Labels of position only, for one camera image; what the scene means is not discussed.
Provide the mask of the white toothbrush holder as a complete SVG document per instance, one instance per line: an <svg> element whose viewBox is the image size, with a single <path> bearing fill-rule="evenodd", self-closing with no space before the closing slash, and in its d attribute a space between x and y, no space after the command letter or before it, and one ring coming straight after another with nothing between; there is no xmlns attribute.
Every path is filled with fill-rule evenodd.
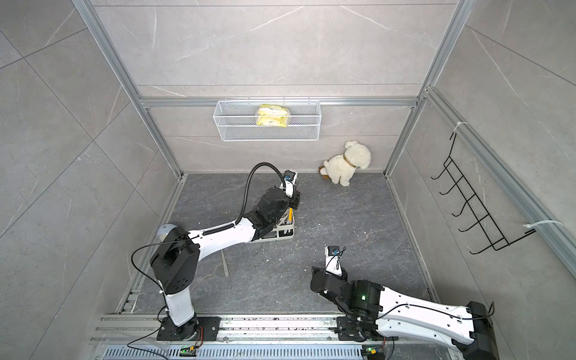
<svg viewBox="0 0 576 360"><path fill-rule="evenodd" d="M286 215L281 219L281 222L278 223L273 230L266 234L264 237L254 240L254 243L261 243L261 242L274 242L280 240L290 240L294 237L295 233L295 220L293 223L289 223L289 215Z"/></svg>

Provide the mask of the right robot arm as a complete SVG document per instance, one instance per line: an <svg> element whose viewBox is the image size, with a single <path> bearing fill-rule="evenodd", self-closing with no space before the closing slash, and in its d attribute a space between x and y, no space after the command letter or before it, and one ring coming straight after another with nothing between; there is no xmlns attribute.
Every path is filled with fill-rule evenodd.
<svg viewBox="0 0 576 360"><path fill-rule="evenodd" d="M311 290L342 313L334 332L342 341L415 338L459 351L464 359L498 359L493 307L413 298L368 280L349 282L344 271L314 267Z"/></svg>

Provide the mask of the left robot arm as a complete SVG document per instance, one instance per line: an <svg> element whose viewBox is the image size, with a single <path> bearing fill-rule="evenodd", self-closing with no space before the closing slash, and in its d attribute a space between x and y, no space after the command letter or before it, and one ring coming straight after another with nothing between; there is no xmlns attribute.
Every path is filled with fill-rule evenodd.
<svg viewBox="0 0 576 360"><path fill-rule="evenodd" d="M280 178L280 185L268 189L248 211L251 180L262 167L273 170ZM290 211L299 206L297 176L298 173L290 169L281 173L271 163L258 163L248 175L241 211L234 221L200 230L185 230L171 223L158 229L159 241L149 245L156 248L149 261L153 275L136 268L159 287L164 299L166 317L156 331L158 341L201 342L206 336L216 334L214 329L200 323L192 304L190 287L198 263L226 248L264 239L280 226Z"/></svg>

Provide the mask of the grey-green toothbrush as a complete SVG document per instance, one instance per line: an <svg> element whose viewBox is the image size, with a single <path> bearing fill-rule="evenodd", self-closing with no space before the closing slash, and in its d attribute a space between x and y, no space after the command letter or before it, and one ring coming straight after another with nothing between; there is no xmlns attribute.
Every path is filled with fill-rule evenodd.
<svg viewBox="0 0 576 360"><path fill-rule="evenodd" d="M220 251L220 255L221 255L221 260L222 260L222 265L223 265L223 272L226 278L228 278L230 276L230 270L229 267L227 265L227 260L225 257L225 253L224 250Z"/></svg>

